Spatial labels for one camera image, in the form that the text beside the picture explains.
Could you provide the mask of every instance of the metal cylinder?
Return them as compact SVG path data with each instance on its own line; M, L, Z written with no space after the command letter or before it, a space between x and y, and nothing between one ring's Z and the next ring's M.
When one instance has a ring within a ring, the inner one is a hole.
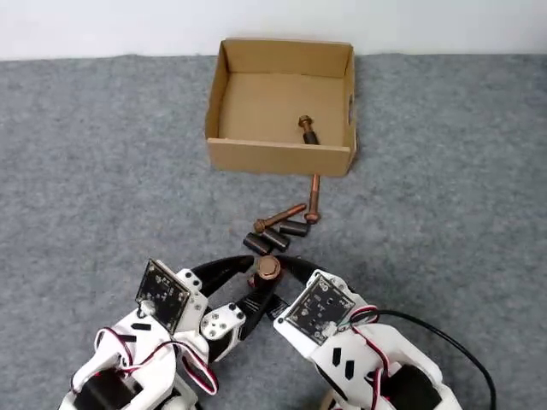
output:
M308 145L319 145L319 139L315 131L308 131L303 134L304 142Z
M253 232L247 234L243 240L243 245L260 256L269 254L273 248L273 245L270 242L265 241Z
M262 220L259 218L258 220L255 221L255 224L253 225L253 227L255 228L255 232L262 233L269 226L275 225L281 220L286 220L290 218L291 216L299 214L304 209L306 209L306 204L298 203L298 205L295 205L294 207L290 207L289 209L283 212L279 212L278 214L274 216L270 216L266 220Z
M266 228L262 233L262 238L266 239L267 242L270 242L274 248L280 250L281 252L285 252L291 244L291 240L288 237L281 235L272 228Z
M279 233L293 235L295 237L306 237L309 232L309 225L295 220L284 220L279 224Z

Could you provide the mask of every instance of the metal part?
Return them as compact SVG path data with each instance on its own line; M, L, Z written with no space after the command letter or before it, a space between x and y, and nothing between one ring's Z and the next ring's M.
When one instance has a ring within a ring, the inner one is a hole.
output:
M253 232L247 234L243 240L243 245L261 256L269 254L274 247L270 242L266 242Z
M301 213L304 209L306 209L306 204L298 203L298 205L295 205L294 207L290 207L286 211L279 212L278 214L271 216L265 220L258 219L255 221L255 224L253 225L255 228L255 232L262 233L264 232L266 228L272 225L275 225L282 220L288 220L291 216Z
M260 260L258 260L257 273L262 279L275 279L281 273L281 263L275 256L263 256Z
M312 124L313 124L313 120L307 115L302 115L298 119L298 126L304 129L304 134L303 134L304 142L306 144L319 145L319 140L317 139L317 135L315 134L315 131L311 127Z
M311 179L311 190L309 192L309 210L304 214L306 222L310 225L315 225L321 219L319 214L319 188L321 177L315 174Z
M281 252L288 250L289 245L291 244L290 238L280 234L274 228L266 228L262 233L262 238L266 239Z
M303 139L306 144L318 145L319 140L311 127L312 119L307 115L303 115L298 119L298 125L304 129ZM314 174L311 179L311 191L309 193L309 209L304 218L310 225L315 225L321 219L319 214L319 185L321 177Z
M279 233L294 235L297 237L306 237L309 232L309 225L295 220L284 220L279 224Z

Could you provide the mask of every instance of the open cardboard box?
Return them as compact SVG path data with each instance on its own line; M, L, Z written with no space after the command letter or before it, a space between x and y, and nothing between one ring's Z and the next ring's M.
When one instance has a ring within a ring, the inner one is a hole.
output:
M212 164L253 173L343 176L356 152L350 44L229 38L205 120ZM321 145L298 126L309 115Z

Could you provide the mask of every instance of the bolt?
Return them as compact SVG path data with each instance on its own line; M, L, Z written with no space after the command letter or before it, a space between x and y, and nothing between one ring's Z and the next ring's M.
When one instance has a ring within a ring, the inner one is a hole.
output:
M263 256L258 260L258 276L260 276L262 279L275 279L278 277L280 272L281 263L279 263L278 259L275 256Z
M319 214L319 185L321 177L315 174L311 179L311 190L309 192L309 211L304 214L306 222L315 225L321 219Z
M278 214L267 218L266 220L258 219L253 225L257 233L263 233L269 226L275 225L282 220L288 220L291 216L301 213L306 209L305 203L299 203L294 207L287 209L286 211L279 212Z
M312 123L312 119L309 118L307 115L303 115L298 119L298 125L304 129L304 142L306 144L317 145L319 141L317 140L317 136L315 135L315 132L311 127ZM308 212L304 214L306 222L308 222L308 224L310 225L315 225L321 219L321 215L318 211L320 181L321 177L317 174L314 174L313 178L311 179Z
M298 126L302 127L304 129L304 132L310 132L310 131L313 131L311 129L311 125L314 123L314 121L309 118L309 116L307 115L302 115L299 119L298 119Z

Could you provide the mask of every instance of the gray carpet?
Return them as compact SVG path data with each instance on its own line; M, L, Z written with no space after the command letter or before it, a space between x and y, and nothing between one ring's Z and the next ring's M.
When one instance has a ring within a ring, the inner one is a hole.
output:
M244 252L255 217L309 179L211 169L203 117L215 59L0 63L0 408L52 409L101 325L134 308L149 257L192 267ZM324 179L301 255L370 302L468 346L499 408L547 402L547 56L357 59L361 152ZM294 296L288 280L282 293ZM218 304L246 291L237 278ZM488 391L460 354L393 320L464 408ZM326 383L261 323L215 365L209 409L312 409Z

